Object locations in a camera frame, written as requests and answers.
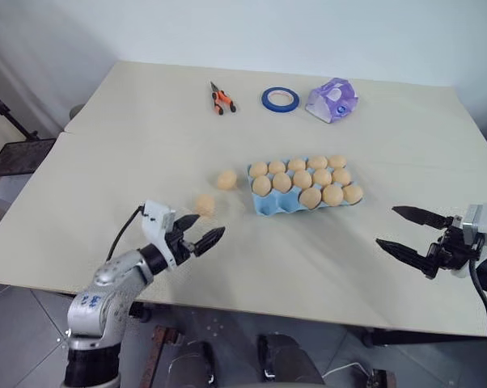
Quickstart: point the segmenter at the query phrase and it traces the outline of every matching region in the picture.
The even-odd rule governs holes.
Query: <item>pliers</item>
[[[220,91],[214,83],[211,83],[211,89],[213,93],[211,97],[214,101],[214,111],[217,112],[220,116],[224,114],[224,110],[222,109],[222,102],[229,105],[231,112],[236,112],[236,106],[233,104],[233,101],[226,96],[224,91]]]

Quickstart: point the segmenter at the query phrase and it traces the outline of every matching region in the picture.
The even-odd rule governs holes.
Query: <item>white table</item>
[[[191,213],[212,193],[227,232],[205,257],[167,272],[142,300],[335,323],[485,335],[469,279],[434,281],[380,250],[375,238],[422,254],[440,232],[390,210],[443,215],[487,202],[487,143],[451,88],[352,80],[357,110],[325,124],[303,109],[273,113],[261,92],[286,86],[304,101],[327,78],[120,62],[66,127],[0,225],[0,282],[76,292],[145,199]],[[231,95],[217,116],[209,82]],[[260,217],[244,168],[299,155],[344,154],[366,197],[353,207]],[[239,188],[214,188],[235,168]],[[145,245],[135,224],[117,253]]]

